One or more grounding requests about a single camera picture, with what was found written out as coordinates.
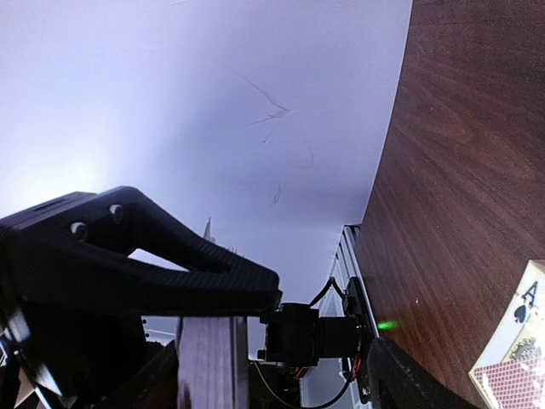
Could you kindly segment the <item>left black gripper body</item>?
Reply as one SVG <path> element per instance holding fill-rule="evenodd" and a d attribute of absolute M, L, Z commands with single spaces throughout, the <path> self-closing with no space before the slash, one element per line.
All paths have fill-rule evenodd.
<path fill-rule="evenodd" d="M 63 399 L 97 404 L 124 386 L 146 364 L 146 311 L 133 305 L 69 308 L 1 300 L 1 349 L 7 366 L 1 406 L 14 408 L 26 375 L 36 389 Z"/>

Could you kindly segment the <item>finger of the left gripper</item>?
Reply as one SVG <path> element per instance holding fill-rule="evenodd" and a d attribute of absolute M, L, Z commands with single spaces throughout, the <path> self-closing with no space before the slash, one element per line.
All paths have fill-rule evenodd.
<path fill-rule="evenodd" d="M 134 187 L 75 192 L 1 220 L 20 300 L 103 314 L 260 316 L 278 275 L 216 245 Z"/>

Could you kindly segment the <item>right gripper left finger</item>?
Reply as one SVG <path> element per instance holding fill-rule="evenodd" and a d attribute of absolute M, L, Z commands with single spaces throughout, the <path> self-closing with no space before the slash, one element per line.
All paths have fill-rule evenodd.
<path fill-rule="evenodd" d="M 175 342 L 171 341 L 118 391 L 105 398 L 100 408 L 176 408 L 177 370 Z"/>

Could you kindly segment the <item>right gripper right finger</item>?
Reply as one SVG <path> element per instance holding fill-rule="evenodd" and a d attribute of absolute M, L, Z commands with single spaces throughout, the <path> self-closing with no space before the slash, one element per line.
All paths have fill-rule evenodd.
<path fill-rule="evenodd" d="M 367 355 L 374 408 L 473 408 L 387 338 L 376 338 Z"/>

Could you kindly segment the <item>red backed card deck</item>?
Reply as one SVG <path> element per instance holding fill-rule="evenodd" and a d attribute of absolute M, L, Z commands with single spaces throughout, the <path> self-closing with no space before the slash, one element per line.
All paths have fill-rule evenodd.
<path fill-rule="evenodd" d="M 186 317 L 175 338 L 179 408 L 248 408 L 244 317 Z"/>

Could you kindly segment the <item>front aluminium rail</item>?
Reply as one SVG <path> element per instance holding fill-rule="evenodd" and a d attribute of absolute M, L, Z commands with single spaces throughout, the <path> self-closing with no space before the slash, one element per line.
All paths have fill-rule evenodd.
<path fill-rule="evenodd" d="M 359 265 L 355 256 L 355 244 L 360 230 L 359 225 L 346 225 L 341 231 L 339 244 L 329 275 L 334 277 L 341 290 L 345 290 L 352 277 L 360 277 Z M 317 308 L 322 317 L 343 316 L 343 306 L 340 296 L 334 289 L 329 289 Z M 334 398 L 345 384 L 344 371 L 352 368 L 347 359 L 322 359 L 310 368 L 299 381 L 301 405 L 304 407 L 318 406 Z M 362 401 L 366 388 L 360 388 L 358 383 L 350 383 L 344 395 L 333 405 L 334 408 L 371 408 L 369 402 Z"/>

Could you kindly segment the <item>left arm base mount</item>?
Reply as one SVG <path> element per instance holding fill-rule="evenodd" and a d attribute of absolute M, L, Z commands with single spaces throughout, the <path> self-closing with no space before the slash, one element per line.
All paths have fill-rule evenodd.
<path fill-rule="evenodd" d="M 314 307 L 329 289 L 334 289 L 342 300 L 341 317 L 321 317 Z M 364 361 L 376 334 L 365 306 L 364 288 L 358 278 L 350 278 L 343 291 L 331 276 L 311 302 L 283 302 L 274 312 L 260 317 L 260 322 L 266 326 L 265 348 L 257 351 L 253 364 L 276 400 L 289 408 L 294 407 L 270 386 L 261 369 L 262 363 L 279 364 L 293 370 L 295 379 L 300 380 L 320 360 L 342 358 L 352 363 L 352 368 L 344 371 L 345 384 L 334 398 L 319 407 L 333 406 L 353 381 L 360 388 L 367 389 L 362 394 L 362 401 L 370 401 L 369 376 L 364 369 Z"/>

